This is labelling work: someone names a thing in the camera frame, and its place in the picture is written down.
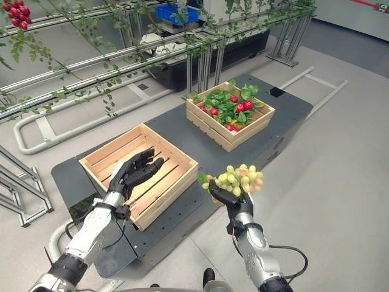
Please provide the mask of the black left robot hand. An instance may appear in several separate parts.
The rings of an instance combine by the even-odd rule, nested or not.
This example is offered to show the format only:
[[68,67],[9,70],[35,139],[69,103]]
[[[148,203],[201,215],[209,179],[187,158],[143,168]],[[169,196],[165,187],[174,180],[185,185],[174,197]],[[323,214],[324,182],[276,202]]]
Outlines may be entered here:
[[163,166],[164,158],[154,159],[155,149],[150,148],[129,158],[112,173],[107,197],[121,195],[124,201],[131,197],[136,186],[152,178]]

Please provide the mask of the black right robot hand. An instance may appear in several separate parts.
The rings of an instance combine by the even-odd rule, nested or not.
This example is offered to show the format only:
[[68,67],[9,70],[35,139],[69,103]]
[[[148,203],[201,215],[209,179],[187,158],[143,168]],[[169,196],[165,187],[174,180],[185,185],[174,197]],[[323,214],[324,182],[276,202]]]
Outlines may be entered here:
[[208,189],[214,199],[225,204],[230,219],[234,219],[239,213],[248,213],[253,216],[253,202],[242,188],[238,187],[241,194],[237,197],[232,192],[217,186],[215,180],[211,179]]

